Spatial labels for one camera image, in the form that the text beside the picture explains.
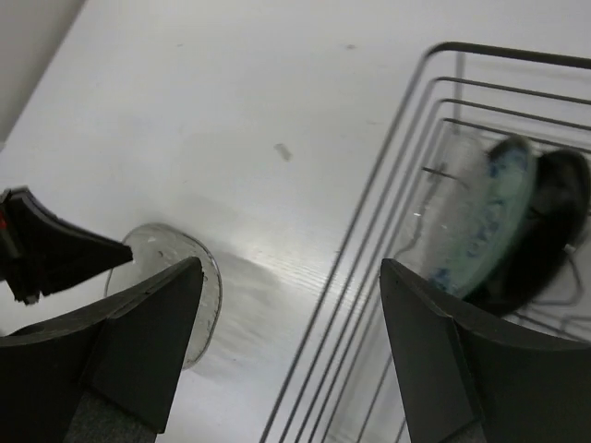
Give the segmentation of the frosted beige glass plate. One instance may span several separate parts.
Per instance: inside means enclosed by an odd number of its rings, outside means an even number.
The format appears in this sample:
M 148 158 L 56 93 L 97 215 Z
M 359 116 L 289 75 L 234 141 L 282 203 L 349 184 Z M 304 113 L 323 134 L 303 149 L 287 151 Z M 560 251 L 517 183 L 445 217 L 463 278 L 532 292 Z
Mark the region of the frosted beige glass plate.
M 182 369 L 195 366 L 211 344 L 223 304 L 223 284 L 211 251 L 197 238 L 163 223 L 132 229 L 123 243 L 133 259 L 109 271 L 103 296 L 132 287 L 163 299 L 163 335 L 187 338 Z

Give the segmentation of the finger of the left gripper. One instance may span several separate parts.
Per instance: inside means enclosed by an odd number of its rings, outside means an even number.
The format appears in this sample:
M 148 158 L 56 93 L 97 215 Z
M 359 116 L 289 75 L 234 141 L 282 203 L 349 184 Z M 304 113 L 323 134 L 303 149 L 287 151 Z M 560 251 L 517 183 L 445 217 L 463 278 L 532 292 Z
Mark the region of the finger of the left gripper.
M 56 216 L 26 186 L 1 194 L 1 220 L 12 244 L 27 254 L 132 258 L 129 246 Z
M 16 301 L 36 304 L 133 258 L 127 245 L 66 244 L 57 249 L 19 250 L 6 254 L 6 283 Z

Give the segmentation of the clear ribbed glass plate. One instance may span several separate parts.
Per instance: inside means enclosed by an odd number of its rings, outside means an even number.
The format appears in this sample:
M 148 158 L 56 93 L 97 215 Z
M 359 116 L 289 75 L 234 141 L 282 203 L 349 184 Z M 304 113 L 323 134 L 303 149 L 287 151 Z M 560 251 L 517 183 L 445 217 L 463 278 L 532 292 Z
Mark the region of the clear ribbed glass plate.
M 453 128 L 445 133 L 434 158 L 420 171 L 394 248 L 396 260 L 426 280 L 451 266 L 452 244 L 465 235 L 484 187 L 478 177 L 487 165 L 476 130 Z

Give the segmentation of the black round plate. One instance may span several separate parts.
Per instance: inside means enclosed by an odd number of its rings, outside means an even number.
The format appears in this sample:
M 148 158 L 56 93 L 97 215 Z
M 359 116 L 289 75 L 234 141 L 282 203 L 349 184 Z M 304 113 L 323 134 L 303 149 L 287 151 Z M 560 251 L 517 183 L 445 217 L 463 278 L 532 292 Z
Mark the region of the black round plate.
M 516 245 L 464 300 L 497 317 L 530 302 L 556 277 L 575 245 L 590 206 L 590 167 L 573 150 L 542 154 L 536 189 Z

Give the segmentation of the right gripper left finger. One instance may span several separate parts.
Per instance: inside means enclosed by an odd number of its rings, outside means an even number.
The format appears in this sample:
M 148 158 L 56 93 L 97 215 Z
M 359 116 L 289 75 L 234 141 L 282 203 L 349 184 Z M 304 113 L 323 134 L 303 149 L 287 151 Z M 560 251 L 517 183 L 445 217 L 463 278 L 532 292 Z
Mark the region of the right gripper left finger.
M 187 338 L 163 335 L 150 295 L 132 287 L 2 337 L 2 441 L 155 441 Z

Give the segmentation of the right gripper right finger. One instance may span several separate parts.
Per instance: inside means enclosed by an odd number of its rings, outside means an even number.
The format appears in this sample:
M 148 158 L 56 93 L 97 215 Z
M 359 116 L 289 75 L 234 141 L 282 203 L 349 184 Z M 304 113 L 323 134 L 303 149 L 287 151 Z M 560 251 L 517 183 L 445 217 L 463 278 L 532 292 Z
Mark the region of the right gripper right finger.
M 589 441 L 589 344 L 494 317 L 389 258 L 380 297 L 411 441 Z

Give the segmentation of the blue patterned ceramic plate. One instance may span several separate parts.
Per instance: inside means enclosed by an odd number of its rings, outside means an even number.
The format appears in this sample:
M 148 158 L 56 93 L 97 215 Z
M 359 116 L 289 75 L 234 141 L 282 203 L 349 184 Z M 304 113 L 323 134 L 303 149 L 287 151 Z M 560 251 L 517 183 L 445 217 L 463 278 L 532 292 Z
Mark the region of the blue patterned ceramic plate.
M 478 177 L 483 191 L 465 235 L 452 244 L 451 266 L 427 279 L 459 298 L 484 283 L 516 245 L 536 188 L 537 156 L 527 138 L 501 140 L 487 152 L 487 160 L 486 171 Z

